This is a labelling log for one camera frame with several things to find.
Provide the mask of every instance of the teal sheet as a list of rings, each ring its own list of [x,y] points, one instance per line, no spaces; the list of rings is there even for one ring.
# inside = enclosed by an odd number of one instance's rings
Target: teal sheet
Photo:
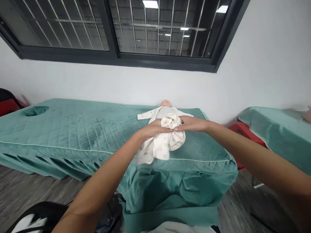
[[[51,99],[0,117],[0,164],[26,173],[78,180],[94,174],[148,119],[155,106]],[[180,109],[205,118],[198,109]],[[170,159],[129,165],[118,187],[127,232],[163,221],[217,225],[217,205],[237,177],[234,159],[214,139],[186,132]]]
[[[270,150],[311,175],[311,124],[305,112],[250,107],[238,118],[250,126]]]

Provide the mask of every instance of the window frame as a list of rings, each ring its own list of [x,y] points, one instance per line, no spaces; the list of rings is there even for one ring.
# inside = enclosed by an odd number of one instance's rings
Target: window frame
[[[182,57],[120,52],[109,7],[109,0],[97,0],[97,7],[107,38],[109,51],[21,45],[1,18],[0,36],[20,59],[216,73],[230,46],[234,34],[237,31],[249,2],[250,0],[232,0],[228,7],[223,26],[218,34],[212,55],[209,59],[204,57]]]

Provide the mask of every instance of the infant manikin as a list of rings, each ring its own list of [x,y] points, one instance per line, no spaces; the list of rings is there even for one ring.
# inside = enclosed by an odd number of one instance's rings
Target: infant manikin
[[[179,111],[172,107],[168,100],[163,100],[161,106],[138,114],[137,119],[149,119],[149,124],[156,119],[161,120],[161,126],[174,129],[181,125],[180,116],[193,115]],[[176,150],[181,147],[186,139],[185,132],[171,132],[166,134],[158,134],[147,141],[145,141],[137,152],[137,164],[147,163],[151,164],[154,158],[161,160],[169,160],[169,151]]]

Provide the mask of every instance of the doll head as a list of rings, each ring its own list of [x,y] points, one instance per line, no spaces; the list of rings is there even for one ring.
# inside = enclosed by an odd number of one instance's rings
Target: doll head
[[[167,106],[167,107],[171,107],[171,103],[168,100],[163,100],[161,102],[161,106]]]

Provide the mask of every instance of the doll arm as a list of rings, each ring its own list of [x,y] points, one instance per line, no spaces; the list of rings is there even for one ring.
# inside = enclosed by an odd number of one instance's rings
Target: doll arm
[[[150,119],[150,118],[152,118],[152,116],[155,112],[156,112],[156,109],[153,109],[153,110],[150,110],[150,111],[142,113],[142,114],[137,114],[137,119],[138,120]]]

